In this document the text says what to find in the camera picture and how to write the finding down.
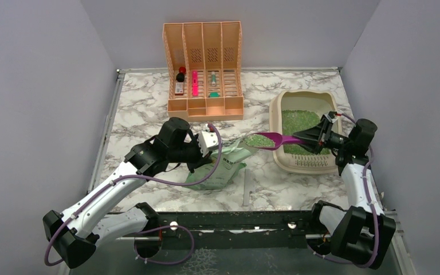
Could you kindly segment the beige litter box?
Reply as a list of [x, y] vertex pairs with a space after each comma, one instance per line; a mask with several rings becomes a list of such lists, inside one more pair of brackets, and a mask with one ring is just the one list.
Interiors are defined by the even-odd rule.
[[[284, 135], [316, 126], [323, 114], [337, 111], [330, 92], [310, 90], [283, 91], [269, 105], [269, 131]], [[287, 172], [322, 175], [337, 173], [335, 157], [329, 149], [316, 155], [297, 145], [285, 145], [273, 152], [276, 164]]]

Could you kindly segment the purple litter scoop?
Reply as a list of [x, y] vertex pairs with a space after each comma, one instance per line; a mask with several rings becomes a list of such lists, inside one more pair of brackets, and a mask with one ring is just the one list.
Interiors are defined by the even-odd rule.
[[248, 147], [268, 151], [275, 151], [285, 145], [297, 145], [310, 148], [315, 147], [317, 144], [310, 144], [308, 140], [300, 139], [292, 135], [283, 135], [278, 132], [251, 133], [244, 136], [242, 141]]

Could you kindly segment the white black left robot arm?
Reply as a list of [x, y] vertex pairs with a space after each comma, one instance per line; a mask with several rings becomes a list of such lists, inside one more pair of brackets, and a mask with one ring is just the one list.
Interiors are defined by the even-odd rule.
[[171, 186], [178, 182], [158, 179], [171, 163], [186, 163], [193, 172], [211, 161], [211, 153], [222, 152], [222, 139], [215, 126], [193, 134], [187, 121], [172, 117], [163, 123], [158, 134], [131, 148], [108, 178], [83, 199], [58, 212], [43, 217], [48, 246], [44, 263], [62, 262], [73, 269], [85, 263], [96, 249], [127, 234], [150, 235], [157, 228], [153, 209], [140, 205], [115, 217], [107, 214], [131, 192], [153, 181]]

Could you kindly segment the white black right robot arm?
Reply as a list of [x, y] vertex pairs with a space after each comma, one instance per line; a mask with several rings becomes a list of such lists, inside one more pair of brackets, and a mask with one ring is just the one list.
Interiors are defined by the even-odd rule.
[[357, 120], [348, 136], [332, 127], [338, 113], [324, 115], [318, 125], [293, 136], [312, 154], [327, 148], [335, 154], [335, 164], [345, 184], [349, 208], [319, 201], [308, 217], [315, 233], [325, 229], [331, 235], [329, 253], [360, 268], [378, 269], [396, 230], [395, 220], [385, 215], [372, 185], [370, 144], [377, 126], [370, 120]]

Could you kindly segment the green litter bag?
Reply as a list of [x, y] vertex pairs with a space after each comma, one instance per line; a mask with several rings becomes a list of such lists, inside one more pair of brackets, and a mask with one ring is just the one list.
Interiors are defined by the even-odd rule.
[[233, 183], [240, 169], [246, 167], [245, 160], [258, 152], [250, 147], [244, 138], [228, 140], [223, 143], [221, 161], [213, 174], [205, 181], [187, 186], [193, 190], [220, 190]]

